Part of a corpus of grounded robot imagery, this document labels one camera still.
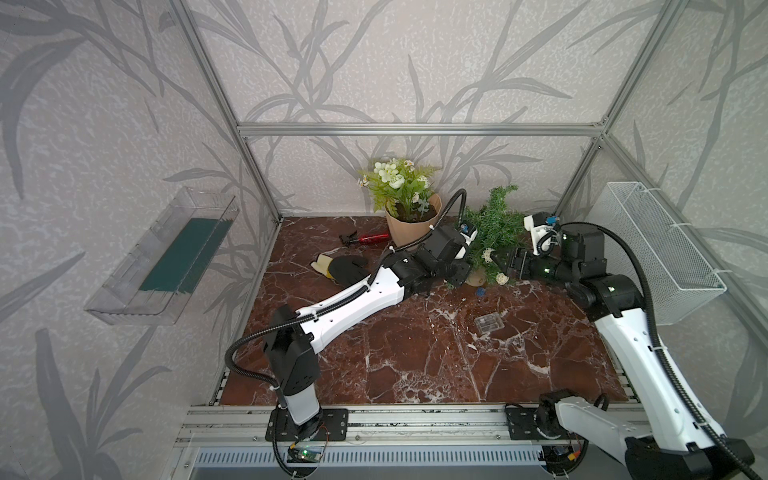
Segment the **rattan ball string lights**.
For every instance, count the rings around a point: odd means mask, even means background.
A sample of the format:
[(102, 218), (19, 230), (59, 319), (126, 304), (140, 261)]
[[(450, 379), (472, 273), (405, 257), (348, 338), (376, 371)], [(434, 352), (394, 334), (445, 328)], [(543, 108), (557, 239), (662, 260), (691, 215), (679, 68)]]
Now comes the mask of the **rattan ball string lights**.
[(494, 262), (493, 248), (484, 248), (471, 254), (472, 271), (467, 283), (477, 289), (485, 290), (493, 286), (505, 286), (510, 283), (510, 277), (503, 273)]

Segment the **small green christmas tree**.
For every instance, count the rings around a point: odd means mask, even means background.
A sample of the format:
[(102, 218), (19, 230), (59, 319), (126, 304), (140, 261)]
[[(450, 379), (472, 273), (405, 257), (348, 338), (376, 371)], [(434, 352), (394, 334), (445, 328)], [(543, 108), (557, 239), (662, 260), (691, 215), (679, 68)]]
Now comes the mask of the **small green christmas tree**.
[(489, 191), (488, 200), (478, 210), (465, 209), (463, 220), (477, 228), (477, 236), (468, 253), (471, 266), (471, 254), (476, 250), (493, 248), (494, 253), (498, 253), (514, 250), (523, 244), (524, 214), (511, 210), (506, 202), (507, 196), (517, 189), (517, 185), (494, 187)]

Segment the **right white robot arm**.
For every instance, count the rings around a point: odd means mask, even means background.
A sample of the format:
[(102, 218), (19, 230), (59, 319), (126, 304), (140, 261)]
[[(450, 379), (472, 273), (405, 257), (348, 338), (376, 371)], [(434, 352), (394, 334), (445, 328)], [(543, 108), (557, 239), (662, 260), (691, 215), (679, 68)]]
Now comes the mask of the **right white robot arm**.
[(650, 283), (631, 247), (592, 223), (530, 230), (532, 250), (493, 253), (501, 272), (520, 280), (564, 286), (610, 347), (630, 380), (648, 424), (636, 427), (569, 389), (540, 396), (538, 433), (571, 433), (624, 465), (634, 479), (758, 478), (755, 456), (743, 439), (728, 436), (708, 413), (662, 342)]

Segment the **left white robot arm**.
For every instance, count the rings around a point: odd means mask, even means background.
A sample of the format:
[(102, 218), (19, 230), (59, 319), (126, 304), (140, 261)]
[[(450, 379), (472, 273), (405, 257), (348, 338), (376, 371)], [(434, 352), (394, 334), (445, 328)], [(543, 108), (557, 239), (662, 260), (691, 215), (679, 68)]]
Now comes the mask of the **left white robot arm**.
[[(464, 220), (467, 192), (461, 188), (448, 200), (422, 237), (382, 254), (372, 273), (319, 303), (299, 310), (283, 306), (269, 326), (234, 341), (226, 350), (226, 367), (243, 377), (267, 383), (277, 395), (276, 410), (287, 414), (289, 433), (277, 432), (275, 442), (313, 438), (324, 426), (315, 382), (320, 377), (319, 354), (342, 333), (379, 311), (416, 294), (427, 295), (444, 281), (459, 287), (469, 276), (467, 259), (476, 227)], [(236, 363), (237, 351), (263, 339), (272, 375)]]

